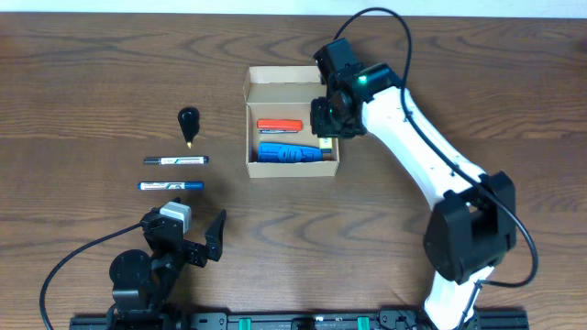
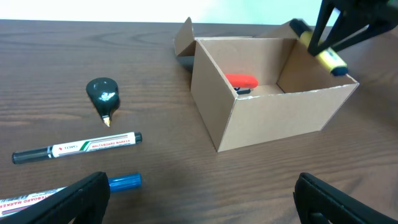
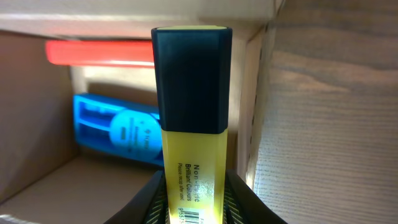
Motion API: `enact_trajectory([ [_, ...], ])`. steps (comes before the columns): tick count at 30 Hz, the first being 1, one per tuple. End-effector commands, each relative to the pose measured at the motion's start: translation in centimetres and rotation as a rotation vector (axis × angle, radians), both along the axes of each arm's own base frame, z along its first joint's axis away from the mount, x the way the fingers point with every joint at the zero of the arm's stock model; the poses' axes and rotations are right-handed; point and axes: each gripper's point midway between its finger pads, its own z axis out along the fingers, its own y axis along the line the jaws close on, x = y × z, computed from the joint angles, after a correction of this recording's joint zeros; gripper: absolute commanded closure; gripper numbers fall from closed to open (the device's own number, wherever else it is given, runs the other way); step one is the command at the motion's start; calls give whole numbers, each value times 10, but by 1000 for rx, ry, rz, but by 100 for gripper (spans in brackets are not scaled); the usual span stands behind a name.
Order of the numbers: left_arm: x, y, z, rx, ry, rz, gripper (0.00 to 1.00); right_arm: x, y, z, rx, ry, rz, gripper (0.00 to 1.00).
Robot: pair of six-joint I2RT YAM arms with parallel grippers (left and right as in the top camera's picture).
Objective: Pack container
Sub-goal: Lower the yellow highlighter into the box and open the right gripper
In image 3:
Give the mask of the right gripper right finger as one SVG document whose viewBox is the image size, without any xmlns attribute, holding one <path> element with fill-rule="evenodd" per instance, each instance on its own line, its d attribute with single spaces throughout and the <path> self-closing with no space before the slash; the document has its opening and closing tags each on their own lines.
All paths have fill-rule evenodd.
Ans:
<svg viewBox="0 0 398 224">
<path fill-rule="evenodd" d="M 233 170 L 227 170 L 225 175 L 223 223 L 287 224 Z"/>
</svg>

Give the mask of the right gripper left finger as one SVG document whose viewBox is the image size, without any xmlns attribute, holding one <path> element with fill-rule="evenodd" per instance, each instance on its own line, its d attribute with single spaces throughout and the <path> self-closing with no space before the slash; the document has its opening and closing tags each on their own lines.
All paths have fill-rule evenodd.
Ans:
<svg viewBox="0 0 398 224">
<path fill-rule="evenodd" d="M 169 206 L 164 171 L 158 170 L 120 211 L 104 224 L 167 224 Z"/>
</svg>

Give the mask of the cardboard box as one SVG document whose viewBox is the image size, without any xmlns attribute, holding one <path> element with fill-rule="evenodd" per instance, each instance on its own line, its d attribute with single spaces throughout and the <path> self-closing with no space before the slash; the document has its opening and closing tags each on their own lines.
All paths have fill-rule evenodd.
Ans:
<svg viewBox="0 0 398 224">
<path fill-rule="evenodd" d="M 154 170 L 80 157 L 72 96 L 92 91 L 153 105 L 154 71 L 51 64 L 56 39 L 148 39 L 155 27 L 234 30 L 227 166 L 254 183 L 264 122 L 274 20 L 282 1 L 2 1 L 1 213 L 39 223 L 102 223 Z"/>
</svg>

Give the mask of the yellow highlighter with dark cap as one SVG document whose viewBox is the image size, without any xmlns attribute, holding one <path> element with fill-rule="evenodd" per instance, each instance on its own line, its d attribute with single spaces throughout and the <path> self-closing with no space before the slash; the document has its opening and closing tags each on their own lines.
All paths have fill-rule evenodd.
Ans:
<svg viewBox="0 0 398 224">
<path fill-rule="evenodd" d="M 222 223 L 233 31 L 152 30 L 171 223 Z"/>
</svg>

